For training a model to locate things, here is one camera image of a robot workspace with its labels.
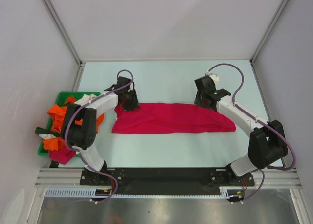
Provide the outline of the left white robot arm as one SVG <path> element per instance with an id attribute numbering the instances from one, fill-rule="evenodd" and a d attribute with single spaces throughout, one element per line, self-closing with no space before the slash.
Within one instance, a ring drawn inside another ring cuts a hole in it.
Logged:
<path id="1" fill-rule="evenodd" d="M 92 172 L 91 179 L 99 185 L 107 181 L 108 172 L 94 144 L 97 119 L 119 105 L 127 111 L 139 107 L 133 77 L 118 76 L 116 84 L 86 103 L 69 103 L 63 120 L 60 136 L 65 147 L 80 157 L 85 168 Z"/>

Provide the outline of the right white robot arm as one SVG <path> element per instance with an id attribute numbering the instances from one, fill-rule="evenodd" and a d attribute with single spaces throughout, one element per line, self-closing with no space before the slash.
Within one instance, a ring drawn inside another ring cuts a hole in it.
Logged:
<path id="1" fill-rule="evenodd" d="M 216 89 L 213 74 L 195 80 L 194 103 L 218 112 L 234 122 L 249 137 L 247 154 L 225 167 L 225 180 L 238 185 L 250 172 L 264 169 L 288 154 L 282 124 L 274 120 L 263 122 L 235 102 L 230 92 Z"/>

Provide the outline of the magenta t shirt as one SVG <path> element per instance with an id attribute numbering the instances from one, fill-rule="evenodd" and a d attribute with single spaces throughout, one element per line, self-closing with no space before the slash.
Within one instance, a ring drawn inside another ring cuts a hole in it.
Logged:
<path id="1" fill-rule="evenodd" d="M 132 111 L 119 105 L 112 128 L 116 134 L 228 133 L 236 126 L 226 116 L 184 103 L 141 103 Z"/>

